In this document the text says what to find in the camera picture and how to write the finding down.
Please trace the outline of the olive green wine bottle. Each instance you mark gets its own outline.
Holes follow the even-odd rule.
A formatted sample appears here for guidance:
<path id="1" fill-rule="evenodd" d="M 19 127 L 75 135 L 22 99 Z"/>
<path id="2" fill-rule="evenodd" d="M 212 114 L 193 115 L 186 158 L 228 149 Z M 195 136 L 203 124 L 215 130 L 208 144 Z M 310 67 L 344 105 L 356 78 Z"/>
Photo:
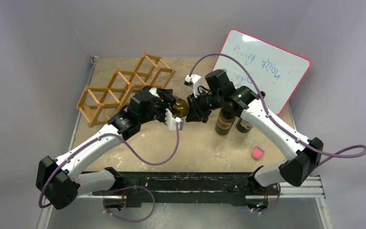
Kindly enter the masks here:
<path id="1" fill-rule="evenodd" d="M 172 106 L 172 114 L 185 117 L 188 115 L 188 113 L 189 113 L 189 105 L 187 101 L 182 98 L 176 98 L 175 104 Z"/>

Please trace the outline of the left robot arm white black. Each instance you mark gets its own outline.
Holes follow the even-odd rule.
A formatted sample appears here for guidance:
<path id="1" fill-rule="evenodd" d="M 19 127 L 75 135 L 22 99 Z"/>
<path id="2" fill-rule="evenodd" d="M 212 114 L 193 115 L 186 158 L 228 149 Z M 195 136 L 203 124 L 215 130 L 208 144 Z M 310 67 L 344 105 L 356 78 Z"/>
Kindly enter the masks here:
<path id="1" fill-rule="evenodd" d="M 164 123 L 178 133 L 183 127 L 183 120 L 181 115 L 173 112 L 175 103 L 172 89 L 146 86 L 82 144 L 56 158 L 46 156 L 41 159 L 36 177 L 36 188 L 40 191 L 38 206 L 63 209 L 78 196 L 89 192 L 106 190 L 111 195 L 121 193 L 123 182 L 114 168 L 89 174 L 83 171 L 121 144 L 125 144 L 139 160 L 150 165 L 151 162 L 143 159 L 127 140 L 137 134 L 143 124 L 152 121 Z"/>

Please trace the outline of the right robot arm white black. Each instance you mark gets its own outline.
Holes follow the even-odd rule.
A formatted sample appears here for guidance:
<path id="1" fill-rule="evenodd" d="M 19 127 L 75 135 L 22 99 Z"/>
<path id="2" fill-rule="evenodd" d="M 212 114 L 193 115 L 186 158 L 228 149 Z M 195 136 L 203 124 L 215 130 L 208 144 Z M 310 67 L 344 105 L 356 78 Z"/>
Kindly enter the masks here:
<path id="1" fill-rule="evenodd" d="M 271 166 L 261 166 L 251 175 L 248 187 L 260 194 L 267 186 L 287 182 L 299 187 L 317 168 L 320 156 L 314 150 L 323 148 L 317 137 L 309 139 L 279 119 L 268 108 L 264 108 L 262 97 L 247 86 L 236 88 L 224 70 L 215 70 L 205 77 L 209 86 L 205 89 L 202 77 L 187 75 L 184 84 L 193 93 L 187 97 L 189 113 L 186 122 L 208 121 L 211 111 L 224 109 L 256 127 L 282 152 L 285 160 Z"/>

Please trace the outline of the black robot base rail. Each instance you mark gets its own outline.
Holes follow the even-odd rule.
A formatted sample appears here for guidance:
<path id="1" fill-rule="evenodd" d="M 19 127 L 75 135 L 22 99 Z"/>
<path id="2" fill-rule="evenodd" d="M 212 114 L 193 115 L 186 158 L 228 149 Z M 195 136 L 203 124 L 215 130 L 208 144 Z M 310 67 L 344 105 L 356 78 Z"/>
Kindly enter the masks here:
<path id="1" fill-rule="evenodd" d="M 251 172 L 122 172 L 110 190 L 94 195 L 124 196 L 129 208 L 153 201 L 267 208 L 278 185 L 260 187 L 251 179 Z"/>

